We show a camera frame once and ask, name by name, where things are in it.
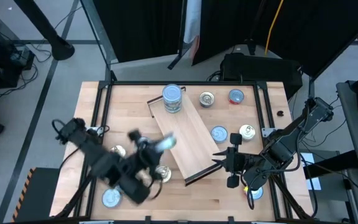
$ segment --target black cable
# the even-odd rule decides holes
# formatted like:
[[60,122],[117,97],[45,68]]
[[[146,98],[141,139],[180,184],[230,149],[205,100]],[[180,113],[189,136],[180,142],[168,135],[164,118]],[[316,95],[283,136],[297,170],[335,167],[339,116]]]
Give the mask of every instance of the black cable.
[[70,199],[70,201],[65,205],[63,210],[56,215],[56,217],[68,217],[71,211],[73,210],[77,201],[82,197],[84,191],[86,190],[88,184],[94,179],[93,176],[88,174],[84,180],[84,182],[78,187],[77,191],[74,193],[74,196]]
[[[55,122],[60,123],[62,126],[66,125],[66,124],[65,124],[63,121],[59,120],[59,119],[54,119],[54,120],[52,121],[52,127],[53,127],[53,129],[56,131],[56,133],[58,133],[58,134],[60,135],[60,131],[56,128]],[[110,131],[110,126],[105,125],[105,128],[104,128],[103,132],[102,132],[101,134],[99,134],[99,137],[102,136],[103,134],[105,134],[105,133],[108,132],[108,131]],[[73,152],[71,152],[71,153],[63,160],[63,162],[60,164],[59,170],[62,169],[64,163],[66,163],[66,161],[67,161],[72,155],[74,155],[76,152],[78,152],[79,149],[80,149],[79,147],[76,148]]]
[[329,136],[330,134],[334,133],[335,131],[337,131],[339,128],[341,128],[341,127],[345,124],[345,122],[346,122],[346,119],[343,121],[343,123],[342,123],[339,127],[337,127],[336,129],[334,129],[333,131],[331,131],[330,133],[328,133],[328,134],[326,135],[326,137],[324,138],[324,140],[323,140],[320,144],[317,144],[317,145],[315,145],[315,146],[311,146],[311,145],[309,145],[307,142],[305,142],[305,144],[308,145],[309,147],[317,147],[317,146],[322,145],[322,144],[327,140],[328,136]]
[[[73,14],[74,12],[76,12],[77,10],[79,10],[79,9],[81,9],[81,8],[82,8],[82,6],[78,7],[78,8],[75,9],[75,10],[72,10],[71,12],[69,12],[69,13],[67,14],[67,16],[65,16],[63,19],[61,19],[60,22],[58,22],[58,24],[54,27],[54,29],[56,29],[65,19],[67,19],[67,17],[69,17],[71,14]],[[45,38],[43,38],[41,41],[42,41],[42,42],[36,47],[36,49],[38,49],[41,44],[44,44],[46,40],[45,40]]]
[[320,158],[323,159],[323,160],[326,160],[326,158],[324,158],[323,156],[320,156],[319,154],[317,154],[317,153],[315,153],[315,152],[312,152],[312,151],[308,148],[308,146],[306,146],[306,144],[305,144],[304,141],[301,141],[301,143],[304,145],[304,147],[306,147],[306,149],[307,149],[310,153],[314,154],[315,156],[320,157]]
[[221,75],[221,74],[222,74],[221,71],[216,71],[216,72],[212,73],[212,75],[210,75],[210,76],[206,79],[206,81],[207,81],[207,82],[210,82],[216,75]]
[[157,193],[156,193],[153,197],[148,198],[147,200],[154,200],[154,199],[156,199],[156,198],[160,195],[161,191],[162,191],[162,180],[160,181],[160,187],[158,188]]
[[332,101],[329,105],[331,106],[333,103],[335,103],[339,99],[339,96],[336,98],[336,100]]
[[0,98],[3,97],[3,96],[9,95],[9,94],[11,94],[12,92],[14,92],[16,90],[24,89],[27,86],[27,84],[29,84],[30,82],[34,81],[38,77],[39,72],[38,72],[38,68],[37,68],[37,66],[35,64],[33,64],[32,67],[35,68],[35,71],[34,71],[33,75],[31,76],[31,78],[25,79],[23,77],[23,74],[21,74],[21,79],[23,80],[23,85],[21,85],[21,86],[19,86],[17,88],[11,88],[9,90],[6,90],[4,93],[0,93]]
[[344,176],[345,178],[347,178],[355,187],[358,188],[358,184],[356,184],[352,179],[350,179],[346,174],[343,174],[342,172],[333,171],[333,170],[327,169],[327,168],[325,168],[325,167],[323,167],[323,166],[317,165],[317,164],[312,163],[312,162],[306,161],[306,163],[311,164],[311,165],[314,165],[314,166],[316,166],[316,167],[319,167],[320,169],[323,169],[323,170],[328,171],[328,172],[330,172],[330,173],[342,175],[342,176]]
[[334,109],[333,109],[333,110],[335,110],[335,108],[338,108],[338,107],[340,107],[340,106],[342,106],[342,105],[338,105],[338,106],[334,107]]
[[[305,164],[306,171],[307,171],[308,175],[311,176],[311,175],[310,175],[309,168],[308,168],[308,166],[307,166],[307,164],[306,164],[305,158],[302,156],[302,154],[301,154],[300,156],[301,156],[301,158],[302,158],[303,163]],[[314,218],[314,217],[317,215],[318,202],[317,202],[316,191],[314,190],[313,181],[312,181],[312,179],[309,179],[309,181],[310,181],[310,185],[311,185],[311,193],[313,194],[313,198],[314,198],[314,212],[313,212],[313,214],[311,215],[311,217]]]
[[301,154],[299,152],[299,140],[300,140],[300,136],[302,133],[305,133],[305,127],[308,124],[308,120],[309,120],[309,106],[308,103],[306,103],[306,119],[305,119],[305,123],[303,124],[302,128],[300,128],[300,132],[298,133],[298,136],[296,137],[296,144],[295,144],[295,152],[298,155],[298,163],[296,165],[295,168],[292,169],[270,169],[270,170],[265,170],[262,171],[261,173],[259,173],[258,175],[256,175],[250,182],[250,184],[248,185],[248,191],[247,191],[247,202],[248,202],[248,206],[251,210],[253,210],[255,208],[255,204],[254,204],[254,197],[251,193],[251,188],[252,185],[254,184],[255,180],[260,177],[261,175],[268,173],[268,172],[293,172],[296,171],[297,169],[299,169],[299,167],[301,166]]
[[60,164],[60,167],[59,167],[59,173],[60,173],[60,170],[62,169],[63,165],[66,163],[66,161],[72,156],[74,155],[76,152],[78,152],[78,150],[80,150],[80,148],[76,148],[73,152],[71,152],[67,157],[66,159],[63,160],[63,162]]

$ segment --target black stand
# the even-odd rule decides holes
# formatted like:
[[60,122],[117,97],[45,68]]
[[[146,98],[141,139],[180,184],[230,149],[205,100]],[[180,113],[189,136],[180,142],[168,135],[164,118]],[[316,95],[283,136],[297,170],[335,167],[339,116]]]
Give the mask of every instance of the black stand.
[[343,154],[332,157],[330,159],[325,159],[321,162],[316,162],[315,164],[308,165],[307,169],[309,170],[310,175],[308,175],[306,167],[304,167],[303,172],[305,172],[306,179],[319,177],[321,175],[330,173],[330,172],[320,168],[319,166],[325,167],[332,171],[341,171],[341,170],[346,170],[346,169],[350,169],[350,168],[358,168],[358,159],[357,159],[356,151],[351,150],[349,152],[345,152]]
[[43,37],[49,41],[52,46],[52,56],[55,60],[66,60],[74,54],[74,47],[57,34],[34,0],[14,1]]

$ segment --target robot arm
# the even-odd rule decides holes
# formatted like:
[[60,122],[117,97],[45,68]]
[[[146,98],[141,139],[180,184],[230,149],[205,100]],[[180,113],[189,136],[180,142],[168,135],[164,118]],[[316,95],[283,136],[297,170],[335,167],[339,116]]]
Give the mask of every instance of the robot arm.
[[92,129],[86,130],[82,119],[73,118],[67,124],[59,122],[63,127],[59,131],[56,129],[58,133],[56,140],[62,144],[70,141],[78,146],[89,161],[91,170],[85,183],[79,187],[79,191],[58,217],[66,217],[70,214],[90,180],[95,177],[107,180],[110,187],[118,184],[133,202],[142,203],[149,196],[150,189],[136,177],[137,173],[142,169],[149,169],[152,180],[162,180],[162,176],[155,169],[160,163],[164,150],[171,149],[176,144],[176,139],[171,134],[157,141],[141,141],[139,130],[135,130],[130,132],[128,137],[137,146],[137,151],[122,158],[119,154],[104,148],[99,143],[97,132]]
[[318,123],[330,121],[333,115],[333,107],[321,98],[308,99],[302,115],[285,129],[264,129],[264,135],[267,137],[263,139],[265,147],[259,155],[239,152],[238,145],[241,144],[242,136],[232,133],[230,141],[233,147],[228,147],[226,151],[215,154],[216,156],[226,156],[226,159],[221,161],[214,160],[221,164],[226,172],[231,173],[231,176],[227,178],[227,187],[237,187],[241,178],[241,182],[247,185],[249,190],[257,190],[268,179],[271,179],[277,184],[300,218],[311,218],[297,204],[278,175],[281,172],[294,170],[286,170],[286,168],[293,161],[293,156],[295,154],[299,155],[299,141]]

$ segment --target blue lid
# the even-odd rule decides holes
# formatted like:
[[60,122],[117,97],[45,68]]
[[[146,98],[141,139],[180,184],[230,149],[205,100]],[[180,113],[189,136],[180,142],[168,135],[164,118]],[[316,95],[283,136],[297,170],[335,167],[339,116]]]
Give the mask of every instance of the blue lid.
[[211,131],[211,136],[217,143],[222,143],[227,139],[226,128],[222,126],[216,126]]
[[166,101],[178,101],[181,98],[181,89],[178,85],[169,84],[162,90],[162,97]]
[[230,91],[229,97],[230,100],[240,103],[244,99],[244,94],[241,90],[235,89]]

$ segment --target metal can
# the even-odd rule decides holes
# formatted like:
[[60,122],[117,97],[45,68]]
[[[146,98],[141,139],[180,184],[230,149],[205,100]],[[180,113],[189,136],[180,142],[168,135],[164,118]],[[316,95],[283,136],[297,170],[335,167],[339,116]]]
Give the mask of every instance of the metal can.
[[241,90],[234,89],[231,90],[229,93],[229,102],[238,105],[240,104],[244,99],[244,93]]
[[169,113],[176,113],[181,109],[181,89],[178,85],[169,84],[162,90],[165,109]]
[[102,196],[102,203],[108,208],[114,208],[121,202],[122,196],[117,189],[107,189]]
[[211,136],[216,143],[223,143],[227,139],[227,130],[222,126],[215,126],[211,131]]
[[172,172],[167,166],[158,166],[155,171],[162,176],[162,182],[166,183],[171,179]]
[[121,157],[125,157],[127,154],[126,150],[122,146],[114,146],[111,148],[111,150],[117,154],[119,154]]
[[245,141],[251,141],[255,137],[255,129],[249,124],[241,126],[239,132]]
[[204,92],[200,95],[200,104],[202,107],[209,108],[214,103],[214,95],[210,92]]
[[[247,195],[248,192],[248,186],[244,188],[244,193]],[[254,200],[260,199],[264,194],[264,189],[260,187],[258,190],[251,190],[252,197]]]

